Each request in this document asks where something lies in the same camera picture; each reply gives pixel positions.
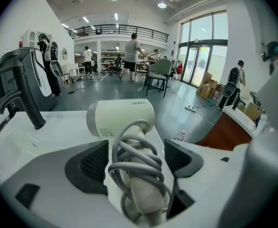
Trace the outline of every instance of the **backpack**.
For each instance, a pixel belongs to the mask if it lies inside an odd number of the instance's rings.
[[[58,45],[56,42],[51,41],[46,48],[45,61],[51,62],[54,60],[58,60]]]
[[[229,82],[236,84],[239,77],[239,71],[236,67],[230,70]]]

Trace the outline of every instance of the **balcony railing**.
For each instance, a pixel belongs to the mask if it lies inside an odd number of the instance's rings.
[[[91,35],[105,35],[105,34],[120,34],[120,35],[131,35],[136,33],[139,37],[151,38],[158,41],[166,42],[168,34],[163,32],[139,27],[132,25],[116,25],[116,24],[107,24],[107,25],[93,25],[82,28],[77,28],[75,30],[68,30],[69,35],[72,39],[91,36]]]

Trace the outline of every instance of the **cable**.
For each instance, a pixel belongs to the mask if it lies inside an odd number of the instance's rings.
[[[207,120],[204,116],[202,116],[202,118],[207,121],[210,125],[214,126],[214,124],[212,124],[209,120]]]
[[[205,107],[205,104],[202,103],[202,101],[200,101],[200,104],[201,106],[197,106],[197,105],[194,105],[196,108],[201,108],[201,107]]]
[[[178,97],[179,97],[179,99],[180,99],[180,100],[182,100],[182,101],[186,101],[186,102],[187,102],[187,104],[188,104],[188,105],[190,105],[190,104],[188,103],[188,101],[187,101],[187,100],[181,99],[181,98],[180,98],[180,96],[178,96]]]
[[[190,104],[188,103],[187,100],[181,99],[180,97],[179,97],[179,99],[180,99],[180,100],[183,100],[183,101],[186,101],[187,104],[190,105]],[[203,105],[201,101],[200,101],[200,103],[201,103],[202,106],[196,106],[197,108],[205,107],[205,105]],[[212,124],[212,123],[211,123],[209,120],[207,120],[204,116],[202,116],[202,118],[203,118],[205,121],[207,121],[209,124],[211,124],[212,126],[214,126],[214,124]]]
[[[97,82],[98,80],[101,80],[101,79],[102,79],[102,78],[96,79],[94,82],[92,82],[91,84],[87,85],[86,87],[84,87],[84,88],[78,88],[78,89],[72,90],[72,91],[70,91],[70,92],[68,92],[68,91],[66,90],[65,86],[64,86],[64,89],[65,89],[66,93],[71,94],[71,93],[73,93],[73,92],[75,92],[75,91],[77,91],[77,90],[86,89],[86,88],[88,88],[89,86],[91,86],[93,83],[95,83],[95,82]],[[82,79],[82,80],[79,80],[78,82],[81,82],[81,81],[89,81],[89,80],[91,80],[91,79]]]
[[[73,91],[70,91],[70,92],[68,92],[68,94],[71,94],[71,93],[73,93],[73,92],[75,92],[75,91],[77,91],[77,90],[86,89],[86,88],[88,88],[89,86],[91,86],[92,84],[94,84],[95,82],[97,82],[98,80],[100,80],[100,79],[97,79],[96,81],[92,82],[91,84],[87,85],[87,86],[84,87],[84,88],[78,88],[78,89],[75,89],[75,90],[73,90]]]
[[[166,193],[168,193],[169,197],[171,196],[170,190],[164,184],[164,176],[161,172],[162,161],[157,156],[157,150],[148,140],[142,138],[140,136],[129,134],[124,135],[124,133],[131,126],[145,126],[145,129],[150,129],[150,124],[146,120],[137,120],[133,123],[128,124],[115,138],[112,147],[112,164],[108,168],[108,173],[113,179],[113,181],[117,184],[117,186],[124,192],[121,198],[121,208],[123,214],[128,217],[132,221],[136,221],[139,219],[141,214],[136,215],[134,218],[130,218],[127,212],[125,201],[128,198],[131,202],[134,202],[133,196],[131,193],[131,189],[124,183],[120,170],[127,171],[128,175],[132,177],[138,177],[146,182],[157,187],[162,197],[164,198]],[[131,144],[126,143],[128,140],[136,140],[138,142],[134,142]],[[149,149],[153,154],[145,154],[138,149]],[[143,161],[145,164],[137,163],[137,162],[128,162],[130,158],[136,157],[139,160]],[[160,222],[160,215],[162,210],[159,211],[159,217],[155,215],[155,219],[151,219],[153,222],[149,224],[150,226],[158,225]],[[143,214],[147,218],[147,222],[150,221],[150,214]]]

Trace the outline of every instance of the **gray chair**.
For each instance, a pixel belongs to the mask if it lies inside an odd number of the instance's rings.
[[[160,59],[155,64],[152,64],[148,67],[145,82],[144,82],[144,87],[143,87],[144,90],[145,85],[147,85],[146,96],[150,88],[151,81],[153,79],[158,79],[158,80],[162,80],[162,85],[161,88],[159,88],[159,91],[163,90],[164,91],[163,97],[165,97],[166,86],[167,86],[167,82],[171,70],[172,70],[172,62],[168,59]]]

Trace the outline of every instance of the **cardboard box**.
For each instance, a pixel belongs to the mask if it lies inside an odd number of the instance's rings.
[[[239,104],[239,105],[237,106],[237,108],[238,108],[239,110],[241,110],[242,112],[244,112],[244,110],[245,110],[245,105]]]
[[[212,95],[213,91],[214,91],[214,88],[212,88],[211,86],[209,86],[207,84],[200,84],[200,86],[197,90],[197,94],[204,99],[209,99],[210,96]]]
[[[245,109],[244,114],[247,115],[252,121],[255,121],[262,114],[261,110],[258,110],[257,106],[252,102]]]
[[[247,82],[245,81],[245,74],[244,74],[244,71],[242,71],[242,85],[243,86],[246,86],[247,85]]]
[[[213,74],[210,74],[209,72],[205,72],[203,75],[203,78],[201,80],[201,84],[207,84],[207,82],[213,77]]]
[[[214,89],[216,89],[217,83],[218,83],[218,81],[213,80],[213,79],[210,79],[210,80],[207,81],[207,84]]]

